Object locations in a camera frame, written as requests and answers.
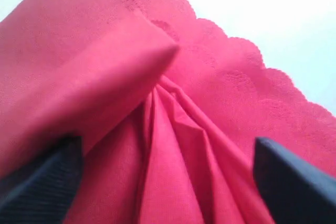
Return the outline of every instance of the white background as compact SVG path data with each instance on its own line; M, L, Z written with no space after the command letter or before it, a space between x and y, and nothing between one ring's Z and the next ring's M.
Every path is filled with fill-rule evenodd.
M0 20L22 0L0 0ZM268 67L336 115L336 0L189 0L198 17L253 41Z

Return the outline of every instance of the cloth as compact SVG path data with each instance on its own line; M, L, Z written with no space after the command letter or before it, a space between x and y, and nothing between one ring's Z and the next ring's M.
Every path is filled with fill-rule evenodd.
M24 0L0 23L0 178L65 134L65 223L272 223L255 136L335 176L336 119L187 0Z

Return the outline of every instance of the black object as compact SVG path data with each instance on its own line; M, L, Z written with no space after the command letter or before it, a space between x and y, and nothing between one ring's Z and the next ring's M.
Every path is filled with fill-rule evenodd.
M336 179L280 144L256 138L253 174L277 224L336 223Z
M64 137L0 180L0 223L61 223L81 176L81 139Z

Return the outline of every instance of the pink fabric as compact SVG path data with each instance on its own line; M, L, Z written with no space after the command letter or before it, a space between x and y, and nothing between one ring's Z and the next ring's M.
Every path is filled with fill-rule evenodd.
M0 23L0 177L75 133L65 223L272 223L254 137L336 176L336 119L262 60L187 0L24 0Z

